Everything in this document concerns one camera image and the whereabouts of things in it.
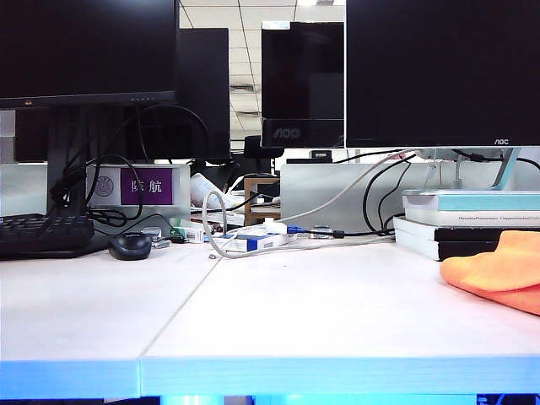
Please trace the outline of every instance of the white desk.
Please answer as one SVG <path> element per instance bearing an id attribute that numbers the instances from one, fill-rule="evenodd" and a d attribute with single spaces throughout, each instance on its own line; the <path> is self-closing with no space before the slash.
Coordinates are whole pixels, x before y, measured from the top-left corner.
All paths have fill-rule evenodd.
<path id="1" fill-rule="evenodd" d="M 142 362 L 143 395 L 540 391 L 540 317 L 395 244 L 222 260 Z"/>
<path id="2" fill-rule="evenodd" d="M 138 359 L 217 264 L 207 250 L 0 262 L 0 397 L 138 397 Z"/>
<path id="3" fill-rule="evenodd" d="M 0 263 L 0 397 L 540 391 L 540 317 L 400 246 L 207 253 Z"/>

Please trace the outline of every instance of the orange cloth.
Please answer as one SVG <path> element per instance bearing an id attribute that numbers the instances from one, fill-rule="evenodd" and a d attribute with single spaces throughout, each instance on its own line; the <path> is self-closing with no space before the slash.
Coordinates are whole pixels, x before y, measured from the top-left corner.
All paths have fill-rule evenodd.
<path id="1" fill-rule="evenodd" d="M 506 230 L 495 251 L 450 257 L 440 275 L 459 289 L 540 315 L 540 232 Z"/>

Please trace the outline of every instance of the aoc logo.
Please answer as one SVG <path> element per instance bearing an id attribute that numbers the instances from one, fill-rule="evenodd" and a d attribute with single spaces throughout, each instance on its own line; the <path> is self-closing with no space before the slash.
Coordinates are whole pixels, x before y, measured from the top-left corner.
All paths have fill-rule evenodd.
<path id="1" fill-rule="evenodd" d="M 274 139 L 298 139 L 301 136 L 299 128 L 279 128 L 273 133 Z"/>

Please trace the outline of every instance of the black mouse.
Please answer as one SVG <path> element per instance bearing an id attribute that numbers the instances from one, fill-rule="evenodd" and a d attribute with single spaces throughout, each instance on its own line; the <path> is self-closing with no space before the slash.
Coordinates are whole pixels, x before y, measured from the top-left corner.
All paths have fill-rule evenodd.
<path id="1" fill-rule="evenodd" d="M 109 253 L 118 260 L 143 260 L 152 250 L 152 238 L 140 232 L 116 235 L 109 240 Z"/>

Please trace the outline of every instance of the purple name sign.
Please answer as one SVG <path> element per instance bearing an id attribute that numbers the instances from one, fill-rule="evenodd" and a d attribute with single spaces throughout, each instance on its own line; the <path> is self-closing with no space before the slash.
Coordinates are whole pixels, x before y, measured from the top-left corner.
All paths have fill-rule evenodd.
<path id="1" fill-rule="evenodd" d="M 121 205 L 138 205 L 138 188 L 143 190 L 146 205 L 172 205 L 172 169 L 135 168 L 140 184 L 135 181 L 131 169 L 122 167 L 120 171 Z"/>

